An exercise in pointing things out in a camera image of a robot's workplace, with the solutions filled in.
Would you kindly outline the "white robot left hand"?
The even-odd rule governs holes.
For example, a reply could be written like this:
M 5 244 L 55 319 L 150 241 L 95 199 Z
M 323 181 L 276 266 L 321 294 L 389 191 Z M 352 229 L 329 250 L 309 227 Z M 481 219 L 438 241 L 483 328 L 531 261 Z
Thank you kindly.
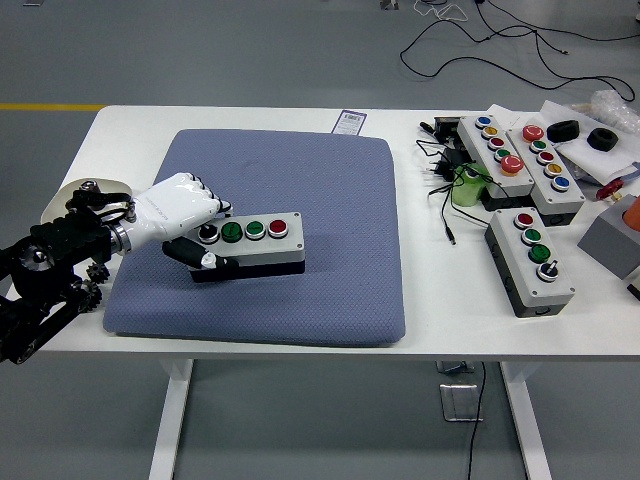
M 177 173 L 133 199 L 134 218 L 120 222 L 121 252 L 130 253 L 154 241 L 164 254 L 193 269 L 237 268 L 238 262 L 218 256 L 186 237 L 206 226 L 218 213 L 232 214 L 232 205 L 214 195 L 190 173 Z

